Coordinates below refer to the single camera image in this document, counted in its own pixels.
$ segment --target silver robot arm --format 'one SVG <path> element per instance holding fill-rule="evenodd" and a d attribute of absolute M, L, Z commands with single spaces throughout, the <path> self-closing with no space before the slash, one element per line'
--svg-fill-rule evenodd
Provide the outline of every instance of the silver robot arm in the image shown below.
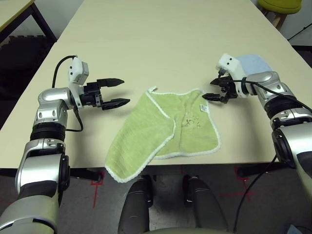
<path fill-rule="evenodd" d="M 129 99 L 103 102 L 100 88 L 122 84 L 120 79 L 100 79 L 82 86 L 88 66 L 77 57 L 68 71 L 69 88 L 52 88 L 39 97 L 30 141 L 18 168 L 15 187 L 19 194 L 0 217 L 0 234 L 57 234 L 59 205 L 70 182 L 69 158 L 65 155 L 67 111 L 84 105 L 117 108 Z"/>
<path fill-rule="evenodd" d="M 230 98 L 257 95 L 270 119 L 278 160 L 297 170 L 312 204 L 311 109 L 296 101 L 290 88 L 280 81 L 277 72 L 268 71 L 247 76 L 240 61 L 228 54 L 221 57 L 217 69 L 219 76 L 211 84 L 219 85 L 226 94 L 205 94 L 203 97 L 210 101 L 227 103 Z"/>

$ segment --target table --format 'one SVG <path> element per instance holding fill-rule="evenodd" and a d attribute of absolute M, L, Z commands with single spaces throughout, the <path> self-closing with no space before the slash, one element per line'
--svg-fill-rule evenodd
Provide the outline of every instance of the table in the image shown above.
<path fill-rule="evenodd" d="M 102 88 L 104 100 L 131 99 L 118 109 L 103 112 L 86 107 L 80 112 L 83 132 L 67 132 L 65 138 L 73 168 L 104 166 L 112 140 L 148 88 L 220 92 L 209 82 L 216 77 L 215 65 L 225 52 L 233 56 L 259 54 L 300 101 L 312 106 L 312 69 L 251 2 L 232 2 L 85 0 L 3 126 L 0 168 L 18 167 L 32 130 L 38 94 L 51 87 L 54 68 L 66 55 L 77 54 L 89 64 L 88 82 L 99 78 L 125 81 L 121 86 Z M 66 61 L 60 67 L 56 87 L 67 86 L 69 65 Z M 271 161 L 272 130 L 257 97 L 231 99 L 226 105 L 211 103 L 210 109 L 221 135 L 219 151 L 152 160 L 150 165 Z M 78 129 L 74 114 L 69 113 L 68 128 Z"/>
<path fill-rule="evenodd" d="M 52 43 L 56 42 L 57 38 L 36 7 L 34 0 L 0 0 L 0 42 L 30 15 L 33 16 L 47 39 Z"/>

